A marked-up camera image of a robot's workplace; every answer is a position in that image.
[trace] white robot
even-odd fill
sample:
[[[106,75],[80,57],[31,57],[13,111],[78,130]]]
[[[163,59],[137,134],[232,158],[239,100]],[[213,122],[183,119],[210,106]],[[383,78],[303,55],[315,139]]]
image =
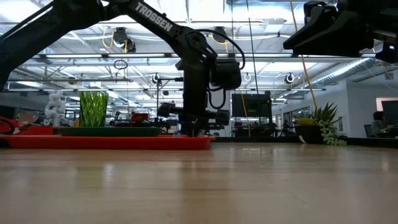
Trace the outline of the white robot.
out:
[[[57,90],[55,93],[49,95],[49,103],[45,107],[44,125],[49,126],[52,123],[53,127],[60,126],[60,116],[65,113],[65,100],[61,100],[63,91]]]

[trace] green tray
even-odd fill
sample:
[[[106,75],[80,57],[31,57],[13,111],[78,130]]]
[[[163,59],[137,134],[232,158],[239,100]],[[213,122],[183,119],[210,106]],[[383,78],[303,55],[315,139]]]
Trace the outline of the green tray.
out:
[[[85,137],[157,137],[161,128],[58,128],[62,136]]]

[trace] person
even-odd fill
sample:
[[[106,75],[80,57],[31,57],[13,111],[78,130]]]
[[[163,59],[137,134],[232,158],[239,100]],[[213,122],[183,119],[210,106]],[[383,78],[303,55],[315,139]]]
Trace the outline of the person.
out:
[[[372,123],[373,135],[377,136],[377,133],[381,133],[383,131],[388,131],[388,128],[384,122],[384,113],[383,111],[376,111],[373,113],[373,123]]]

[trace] chair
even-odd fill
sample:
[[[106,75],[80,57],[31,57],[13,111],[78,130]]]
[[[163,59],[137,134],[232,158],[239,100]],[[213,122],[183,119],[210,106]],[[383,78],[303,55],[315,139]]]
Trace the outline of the chair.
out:
[[[364,127],[365,127],[366,137],[367,138],[375,138],[375,135],[373,134],[373,130],[372,130],[372,125],[365,124]]]

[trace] green glass vase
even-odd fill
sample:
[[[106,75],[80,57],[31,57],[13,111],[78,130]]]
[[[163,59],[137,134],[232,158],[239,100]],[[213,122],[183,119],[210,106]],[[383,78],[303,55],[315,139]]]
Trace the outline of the green glass vase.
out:
[[[80,127],[105,127],[108,94],[97,91],[80,93]]]

